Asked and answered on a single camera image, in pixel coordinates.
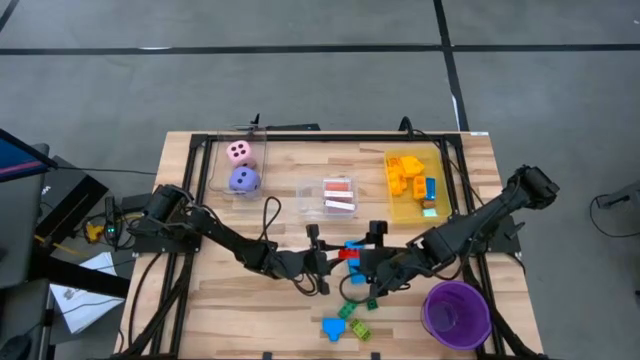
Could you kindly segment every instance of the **pink die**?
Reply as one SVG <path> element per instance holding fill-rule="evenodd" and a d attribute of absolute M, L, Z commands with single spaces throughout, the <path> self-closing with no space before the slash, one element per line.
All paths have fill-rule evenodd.
<path fill-rule="evenodd" d="M 234 168 L 245 166 L 253 169 L 256 166 L 256 161 L 251 156 L 251 146 L 244 140 L 231 143 L 227 147 L 227 156 Z"/>

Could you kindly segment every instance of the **wooden tabletop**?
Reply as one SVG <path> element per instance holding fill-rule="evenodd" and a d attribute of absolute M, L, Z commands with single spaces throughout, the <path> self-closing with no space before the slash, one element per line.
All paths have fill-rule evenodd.
<path fill-rule="evenodd" d="M 167 134 L 156 186 L 181 185 L 191 134 Z M 502 190 L 491 140 L 486 134 L 461 133 L 461 136 L 472 186 L 484 201 L 489 201 Z M 263 198 L 277 196 L 283 205 L 282 213 L 269 229 L 270 240 L 280 244 L 279 250 L 309 246 L 305 233 L 308 222 L 298 216 L 296 208 L 295 190 L 300 177 L 356 175 L 358 213 L 349 221 L 319 222 L 320 238 L 331 244 L 344 244 L 347 240 L 361 239 L 369 220 L 386 219 L 389 220 L 389 234 L 385 237 L 385 245 L 404 246 L 423 232 L 425 226 L 391 223 L 383 153 L 388 149 L 416 146 L 433 145 L 398 142 L 268 143 Z M 201 156 L 199 154 L 196 159 L 196 169 L 199 169 Z M 212 161 L 223 159 L 222 156 L 226 156 L 224 149 L 214 152 Z M 220 174 L 220 169 L 219 165 L 210 166 L 208 180 L 213 173 Z M 192 193 L 195 193 L 197 175 L 194 173 Z M 454 174 L 454 179 L 459 202 L 464 204 L 460 178 Z M 210 181 L 208 185 L 204 203 L 214 208 L 226 225 L 242 235 L 249 238 L 259 236 L 263 201 L 230 200 L 217 180 Z M 136 261 L 121 324 L 125 334 L 133 293 L 152 257 L 147 254 Z M 156 262 L 142 287 L 135 313 L 134 338 L 157 309 L 166 258 L 167 255 L 163 255 Z M 504 255 L 489 254 L 487 258 L 499 310 L 525 344 L 541 352 L 522 269 Z M 178 261 L 176 274 L 181 266 Z M 456 266 L 450 266 L 445 274 L 453 273 Z M 411 289 L 379 298 L 377 310 L 367 311 L 366 306 L 359 306 L 355 316 L 372 329 L 373 336 L 369 342 L 358 340 L 347 329 L 337 343 L 330 343 L 322 332 L 321 321 L 323 317 L 336 317 L 344 304 L 338 292 L 338 282 L 346 272 L 346 266 L 341 264 L 327 278 L 331 286 L 330 295 L 307 297 L 289 281 L 275 281 L 248 272 L 230 252 L 203 239 L 191 277 L 180 358 L 260 358 L 265 351 L 272 352 L 275 359 L 367 359 L 371 352 L 380 352 L 384 359 L 475 358 L 473 352 L 457 352 L 441 345 L 423 329 L 421 305 L 429 290 L 439 282 L 435 278 L 416 278 L 411 282 Z M 163 351 L 168 351 L 173 318 L 172 310 L 165 325 Z M 489 350 L 492 348 L 490 342 L 489 338 L 486 342 Z"/>

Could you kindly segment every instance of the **purple die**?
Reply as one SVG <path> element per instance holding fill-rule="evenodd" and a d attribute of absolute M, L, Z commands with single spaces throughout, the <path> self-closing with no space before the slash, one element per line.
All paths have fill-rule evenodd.
<path fill-rule="evenodd" d="M 260 175 L 246 166 L 241 166 L 231 174 L 229 188 L 235 191 L 255 191 L 260 187 Z"/>

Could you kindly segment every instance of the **gray floor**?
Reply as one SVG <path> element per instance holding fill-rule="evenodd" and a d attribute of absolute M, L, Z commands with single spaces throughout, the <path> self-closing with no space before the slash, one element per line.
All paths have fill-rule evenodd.
<path fill-rule="evenodd" d="M 634 0 L 446 0 L 445 11 L 458 45 L 640 43 Z M 431 1 L 21 0 L 0 48 L 439 40 Z M 546 352 L 637 358 L 640 239 L 597 233 L 588 204 L 640 179 L 640 53 L 455 59 L 470 127 L 491 133 L 503 178 L 535 164 L 562 189 L 548 210 L 518 214 L 527 221 L 521 241 Z M 265 123 L 323 129 L 392 129 L 407 115 L 425 130 L 455 130 L 447 79 L 438 52 L 0 56 L 0 126 L 48 142 L 77 166 L 154 170 L 166 131 L 227 128 L 257 112 Z M 144 176 L 96 177 L 118 197 L 152 184 Z M 621 206 L 597 220 L 611 232 L 632 232 L 637 214 Z M 109 354 L 121 312 L 61 344 L 57 358 Z"/>

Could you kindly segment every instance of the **clear plastic container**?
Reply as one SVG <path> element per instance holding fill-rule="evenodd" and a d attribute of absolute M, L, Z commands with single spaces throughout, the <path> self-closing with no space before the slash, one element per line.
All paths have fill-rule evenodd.
<path fill-rule="evenodd" d="M 251 146 L 252 157 L 256 161 L 253 169 L 260 176 L 260 186 L 253 191 L 232 190 L 229 187 L 229 179 L 235 167 L 227 156 L 227 147 L 233 142 L 244 140 Z M 246 132 L 238 134 L 218 134 L 218 141 L 215 142 L 214 154 L 212 156 L 212 171 L 209 179 L 209 190 L 219 194 L 225 200 L 260 200 L 262 199 L 262 188 L 265 185 L 266 165 L 267 165 L 267 134 L 266 132 Z"/>
<path fill-rule="evenodd" d="M 306 220 L 351 219 L 358 211 L 358 184 L 353 177 L 300 179 L 296 202 Z"/>

